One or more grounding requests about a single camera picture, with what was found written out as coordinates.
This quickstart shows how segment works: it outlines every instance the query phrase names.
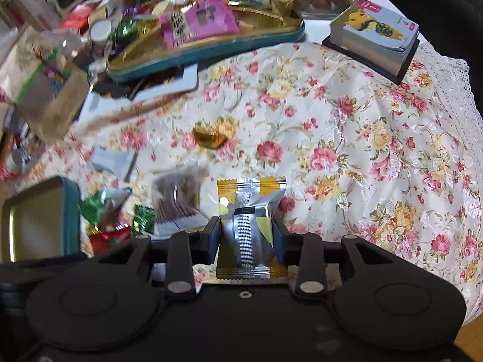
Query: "gold foil packet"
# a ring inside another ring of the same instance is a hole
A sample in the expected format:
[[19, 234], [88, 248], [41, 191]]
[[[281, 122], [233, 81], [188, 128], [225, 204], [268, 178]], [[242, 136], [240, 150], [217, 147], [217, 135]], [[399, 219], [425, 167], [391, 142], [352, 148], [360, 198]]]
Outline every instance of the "gold foil packet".
[[201, 147], [211, 148], [212, 150], [219, 148], [227, 139], [217, 129], [208, 130], [200, 126], [193, 128], [193, 136]]
[[222, 236], [216, 265], [218, 279], [285, 276], [273, 249], [271, 217], [287, 187], [284, 177], [218, 181]]

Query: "white lace edge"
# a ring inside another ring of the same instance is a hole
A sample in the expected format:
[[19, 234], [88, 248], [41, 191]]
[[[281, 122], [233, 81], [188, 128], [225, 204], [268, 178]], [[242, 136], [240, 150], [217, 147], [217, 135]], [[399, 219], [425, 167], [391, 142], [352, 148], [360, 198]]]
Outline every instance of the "white lace edge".
[[433, 80], [438, 98], [451, 114], [453, 122], [473, 158], [478, 173], [477, 183], [483, 197], [483, 119], [476, 108], [469, 84], [469, 67], [465, 60], [440, 55], [426, 42], [417, 49], [415, 59], [426, 66]]

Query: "table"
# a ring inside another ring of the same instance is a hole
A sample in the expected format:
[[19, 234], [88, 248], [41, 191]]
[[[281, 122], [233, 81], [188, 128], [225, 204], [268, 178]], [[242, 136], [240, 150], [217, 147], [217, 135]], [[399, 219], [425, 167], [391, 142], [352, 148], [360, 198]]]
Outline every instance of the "table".
[[[373, 3], [382, 5], [385, 8], [391, 9], [395, 12], [402, 14], [402, 12], [396, 8], [396, 6], [389, 0], [369, 0]], [[305, 41], [309, 42], [322, 42], [330, 34], [330, 21], [329, 20], [305, 20]], [[418, 36], [421, 42], [427, 42], [426, 38], [421, 35]]]

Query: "teal tin tray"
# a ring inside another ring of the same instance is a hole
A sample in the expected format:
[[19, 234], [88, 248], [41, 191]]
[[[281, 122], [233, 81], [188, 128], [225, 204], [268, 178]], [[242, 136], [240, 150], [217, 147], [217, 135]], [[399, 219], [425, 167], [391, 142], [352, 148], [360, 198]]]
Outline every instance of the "teal tin tray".
[[3, 204], [0, 262], [37, 260], [80, 251], [81, 194], [55, 176]]
[[248, 52], [285, 42], [297, 42], [305, 24], [295, 11], [283, 17], [271, 11], [231, 7], [240, 33], [188, 42], [169, 49], [160, 26], [132, 43], [120, 55], [107, 61], [107, 74], [116, 82], [131, 81], [175, 66], [189, 65], [207, 58]]

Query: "pink snack bag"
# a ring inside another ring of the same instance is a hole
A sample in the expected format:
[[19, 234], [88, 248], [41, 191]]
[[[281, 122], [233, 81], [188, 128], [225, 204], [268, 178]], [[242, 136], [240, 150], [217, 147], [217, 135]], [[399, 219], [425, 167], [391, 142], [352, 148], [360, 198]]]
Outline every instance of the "pink snack bag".
[[199, 0], [186, 12], [170, 12], [159, 20], [169, 48], [216, 35], [240, 32], [233, 12], [223, 0]]

